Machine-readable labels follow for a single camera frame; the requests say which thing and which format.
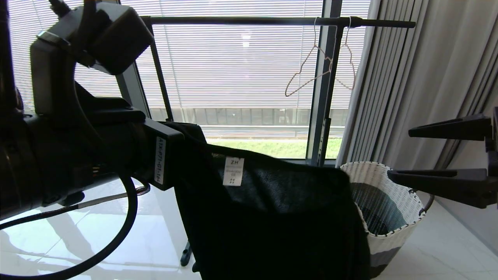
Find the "white wall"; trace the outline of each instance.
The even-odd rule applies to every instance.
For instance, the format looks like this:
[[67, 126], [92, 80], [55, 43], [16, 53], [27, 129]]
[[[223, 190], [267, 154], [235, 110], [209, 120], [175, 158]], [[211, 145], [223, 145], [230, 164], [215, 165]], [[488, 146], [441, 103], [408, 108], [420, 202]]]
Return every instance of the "white wall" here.
[[[487, 116], [492, 115], [491, 111], [494, 106], [498, 106], [498, 97], [485, 112]], [[465, 141], [461, 143], [459, 153], [448, 168], [487, 168], [487, 164], [484, 142]], [[438, 201], [498, 256], [498, 208], [496, 204], [486, 209], [478, 209], [445, 198], [438, 198]]]

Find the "white label sticker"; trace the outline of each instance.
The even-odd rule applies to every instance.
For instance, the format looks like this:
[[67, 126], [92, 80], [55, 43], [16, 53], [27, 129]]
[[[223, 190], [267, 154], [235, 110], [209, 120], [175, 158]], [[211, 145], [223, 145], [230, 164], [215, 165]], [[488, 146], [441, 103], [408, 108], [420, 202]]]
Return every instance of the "white label sticker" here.
[[164, 158], [166, 153], [166, 140], [158, 137], [156, 139], [156, 160], [154, 167], [154, 181], [161, 184], [164, 181]]
[[223, 174], [224, 186], [240, 186], [242, 174], [244, 173], [244, 159], [229, 157], [225, 161], [225, 173]]

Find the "gray curtain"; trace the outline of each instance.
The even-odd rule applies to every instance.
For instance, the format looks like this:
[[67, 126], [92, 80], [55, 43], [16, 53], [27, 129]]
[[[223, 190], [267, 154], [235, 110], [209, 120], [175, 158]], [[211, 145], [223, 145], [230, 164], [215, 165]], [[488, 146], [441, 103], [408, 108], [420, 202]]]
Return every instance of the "gray curtain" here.
[[410, 128], [480, 113], [498, 73], [498, 1], [373, 1], [369, 18], [417, 22], [367, 30], [337, 165], [446, 168], [458, 142], [410, 138]]

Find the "white wicker basket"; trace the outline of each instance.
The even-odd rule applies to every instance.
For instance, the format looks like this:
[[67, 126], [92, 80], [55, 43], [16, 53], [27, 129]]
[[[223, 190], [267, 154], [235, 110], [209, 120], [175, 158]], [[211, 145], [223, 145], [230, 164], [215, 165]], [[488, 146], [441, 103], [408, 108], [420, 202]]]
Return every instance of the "white wicker basket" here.
[[359, 207], [371, 254], [371, 278], [389, 264], [415, 226], [425, 216], [418, 196], [387, 177], [389, 167], [376, 162], [341, 166], [350, 176], [353, 198]]

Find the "window frame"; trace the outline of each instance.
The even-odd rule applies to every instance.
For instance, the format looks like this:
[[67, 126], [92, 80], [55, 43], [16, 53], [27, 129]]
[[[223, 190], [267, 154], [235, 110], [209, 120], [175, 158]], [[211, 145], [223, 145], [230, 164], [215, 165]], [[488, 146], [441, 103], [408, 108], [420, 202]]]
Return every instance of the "window frame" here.
[[[120, 3], [120, 0], [107, 0], [109, 2]], [[322, 17], [340, 17], [342, 8], [342, 0], [323, 0], [322, 6]], [[145, 25], [153, 34], [152, 24], [146, 16], [143, 16]], [[329, 57], [334, 56], [334, 47], [336, 45], [336, 31], [342, 34], [342, 30], [339, 30], [336, 26], [321, 26], [319, 32], [319, 42], [318, 45], [325, 51], [325, 54]], [[161, 92], [164, 99], [164, 104], [168, 112], [168, 119], [173, 120], [171, 106], [169, 104], [169, 99], [167, 95], [166, 85], [164, 77], [162, 75], [161, 65], [159, 63], [159, 56], [157, 53], [157, 48], [155, 42], [150, 46], [152, 57], [154, 59], [154, 65], [156, 68]], [[320, 53], [317, 56], [315, 73], [323, 73], [328, 70], [328, 62], [324, 60], [323, 54]], [[145, 93], [141, 85], [140, 76], [138, 73], [138, 68], [134, 62], [130, 68], [128, 68], [123, 74], [117, 76], [118, 85], [122, 89], [123, 98], [130, 102], [134, 107], [139, 108], [145, 112], [148, 112], [150, 117], [150, 109], [145, 98]], [[311, 103], [311, 111], [309, 118], [309, 133], [306, 146], [306, 157], [305, 159], [285, 159], [290, 162], [309, 164], [309, 165], [323, 165], [323, 166], [335, 166], [335, 159], [325, 160], [325, 151], [327, 148], [327, 140], [321, 140], [321, 135], [324, 132], [324, 127], [322, 126], [323, 121], [329, 119], [330, 115], [330, 99], [332, 96], [333, 82], [329, 79], [322, 79], [321, 77], [315, 80], [313, 87], [313, 97]], [[299, 110], [296, 110], [296, 123], [299, 123]], [[263, 112], [261, 110], [261, 123], [263, 124]]]

